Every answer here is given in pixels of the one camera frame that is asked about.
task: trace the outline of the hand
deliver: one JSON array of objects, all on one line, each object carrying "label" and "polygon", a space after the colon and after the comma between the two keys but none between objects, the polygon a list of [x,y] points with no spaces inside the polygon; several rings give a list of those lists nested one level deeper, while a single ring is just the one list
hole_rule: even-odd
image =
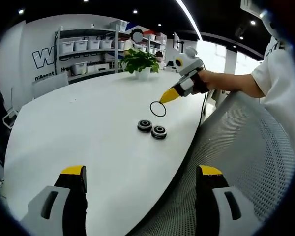
[{"label": "hand", "polygon": [[[216,73],[209,70],[202,70],[198,72],[198,75],[200,79],[206,83],[206,86],[209,90],[216,89]],[[194,88],[192,94],[196,94],[198,92],[199,91]]]}]

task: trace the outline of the floor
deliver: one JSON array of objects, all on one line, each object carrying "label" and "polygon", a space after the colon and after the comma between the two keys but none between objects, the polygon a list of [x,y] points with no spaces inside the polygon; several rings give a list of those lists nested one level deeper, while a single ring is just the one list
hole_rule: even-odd
[{"label": "floor", "polygon": [[206,120],[211,114],[215,111],[215,100],[213,100],[211,97],[209,97],[206,100],[206,117],[204,120]]}]

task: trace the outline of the black bearing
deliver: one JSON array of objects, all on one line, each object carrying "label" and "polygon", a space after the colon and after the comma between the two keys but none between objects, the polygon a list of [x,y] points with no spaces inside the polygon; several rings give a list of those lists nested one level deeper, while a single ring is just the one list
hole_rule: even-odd
[{"label": "black bearing", "polygon": [[162,126],[155,126],[151,132],[152,137],[156,139],[165,139],[166,138],[166,130]]},{"label": "black bearing", "polygon": [[149,120],[143,119],[138,122],[138,129],[141,132],[148,133],[152,129],[152,123]]}]

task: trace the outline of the white table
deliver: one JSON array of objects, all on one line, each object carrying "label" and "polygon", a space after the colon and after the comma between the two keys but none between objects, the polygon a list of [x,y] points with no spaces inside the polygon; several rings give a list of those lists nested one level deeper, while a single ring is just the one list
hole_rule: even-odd
[{"label": "white table", "polygon": [[[85,165],[87,234],[128,233],[164,193],[199,124],[204,94],[166,104],[163,118],[149,110],[150,103],[179,78],[166,71],[153,74],[150,81],[135,80],[127,72],[106,75],[25,105],[5,160],[4,192],[16,219],[24,217],[29,201],[54,185],[63,169]],[[166,139],[139,132],[141,119],[164,126]]]}]

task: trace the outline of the recessed light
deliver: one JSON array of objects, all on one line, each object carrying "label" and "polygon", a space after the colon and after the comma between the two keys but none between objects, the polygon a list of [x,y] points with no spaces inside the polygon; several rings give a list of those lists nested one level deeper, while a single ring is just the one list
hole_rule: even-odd
[{"label": "recessed light", "polygon": [[267,10],[260,13],[259,17],[262,19],[267,14]]}]

